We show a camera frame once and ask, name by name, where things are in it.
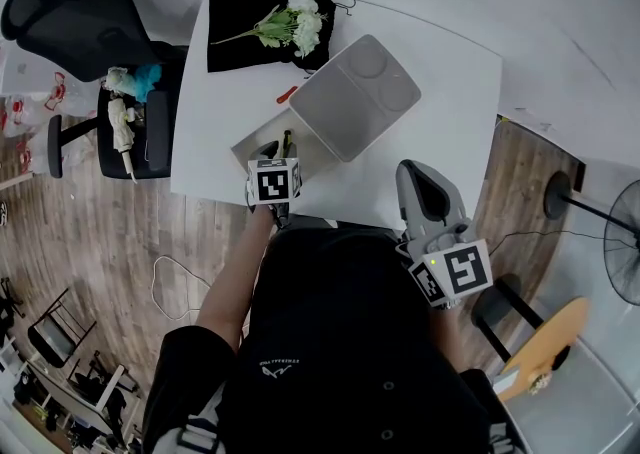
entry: black cloth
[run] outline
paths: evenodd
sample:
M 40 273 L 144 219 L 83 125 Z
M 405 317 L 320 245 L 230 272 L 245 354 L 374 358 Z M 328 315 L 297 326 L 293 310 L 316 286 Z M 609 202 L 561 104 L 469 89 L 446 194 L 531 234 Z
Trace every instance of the black cloth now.
M 231 454 L 485 454 L 495 417 L 475 396 L 476 378 L 466 373 L 466 384 L 429 341 L 428 316 L 384 234 L 283 232 L 263 260 L 237 358 L 204 328 L 165 337 L 144 452 L 226 381 L 218 430 Z
M 207 44 L 207 68 L 209 72 L 235 70 L 253 65 L 281 61 L 293 62 L 305 70 L 318 70 L 329 61 L 329 39 L 333 31 L 336 5 L 332 0 L 315 0 L 318 13 L 325 15 L 319 37 L 320 43 L 304 58 L 294 55 L 298 50 L 291 42 L 286 47 L 265 47 L 257 36 L 245 36 L 229 42 L 212 45 L 250 31 L 275 7 L 287 7 L 287 0 L 209 0 L 209 41 Z

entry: black cable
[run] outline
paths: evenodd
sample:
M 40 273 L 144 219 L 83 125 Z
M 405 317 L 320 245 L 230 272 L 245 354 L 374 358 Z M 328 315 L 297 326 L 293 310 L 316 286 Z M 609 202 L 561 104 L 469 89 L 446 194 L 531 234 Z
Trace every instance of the black cable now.
M 537 230 L 531 231 L 531 232 L 511 232 L 510 234 L 505 235 L 500 242 L 498 243 L 498 245 L 493 248 L 490 252 L 489 252 L 489 256 L 493 255 L 495 253 L 495 251 L 502 246 L 502 243 L 504 242 L 504 240 L 507 237 L 511 237 L 512 235 L 529 235 L 529 234 L 538 234 L 538 235 L 550 235 L 550 234 L 561 234 L 561 233 L 566 233 L 566 234 L 573 234 L 573 235 L 579 235 L 581 237 L 589 237 L 590 239 L 598 239 L 600 241 L 605 240 L 604 237 L 596 237 L 595 235 L 588 235 L 588 234 L 580 234 L 578 232 L 572 232 L 571 230 L 552 230 L 551 232 L 539 232 Z M 606 239 L 608 241 L 614 242 L 614 241 L 618 241 L 621 242 L 622 244 L 624 244 L 625 246 L 629 247 L 629 248 L 633 248 L 636 249 L 635 246 L 632 246 L 631 244 L 627 244 L 626 242 L 624 242 L 621 239 Z

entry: black chair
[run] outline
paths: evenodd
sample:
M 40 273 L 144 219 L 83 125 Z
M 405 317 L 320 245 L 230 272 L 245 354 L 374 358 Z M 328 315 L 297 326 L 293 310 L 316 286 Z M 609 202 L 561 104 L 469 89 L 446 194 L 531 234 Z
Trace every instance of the black chair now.
M 58 299 L 27 330 L 31 345 L 42 355 L 47 363 L 58 369 L 64 367 L 64 364 L 69 361 L 78 346 L 87 338 L 87 335 L 97 324 L 94 321 L 89 328 L 85 329 L 73 317 L 73 314 L 65 308 L 62 299 L 68 291 L 68 288 L 65 289 Z M 66 312 L 67 319 L 69 319 L 69 322 L 75 323 L 75 327 L 72 327 L 67 322 L 61 310 Z
M 144 64 L 162 65 L 162 78 L 149 94 L 146 125 L 132 126 L 131 151 L 138 179 L 171 174 L 173 128 L 187 47 L 149 40 L 133 0 L 7 0 L 0 18 L 2 34 L 23 49 L 56 63 L 81 81 L 107 74 L 112 66 L 134 70 Z M 121 155 L 113 149 L 113 129 L 100 91 L 97 117 L 62 130 L 62 119 L 49 124 L 49 169 L 62 177 L 62 146 L 97 128 L 102 173 L 130 178 Z M 127 104 L 133 104 L 131 98 Z

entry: white table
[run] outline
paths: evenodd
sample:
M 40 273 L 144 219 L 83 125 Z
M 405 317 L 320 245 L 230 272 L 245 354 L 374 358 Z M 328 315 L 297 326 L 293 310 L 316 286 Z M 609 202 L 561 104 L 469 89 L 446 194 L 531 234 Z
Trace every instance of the white table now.
M 498 108 L 502 60 L 482 47 L 414 17 L 359 1 L 336 10 L 330 54 L 364 34 L 375 36 L 422 91 L 421 100 L 350 163 L 304 182 L 292 205 L 300 214 L 402 230 L 395 171 L 402 159 L 429 164 L 476 208 Z M 207 73 L 209 0 L 198 13 L 182 81 L 171 190 L 244 204 L 246 174 L 231 147 L 287 108 L 276 98 L 305 72 L 274 63 Z

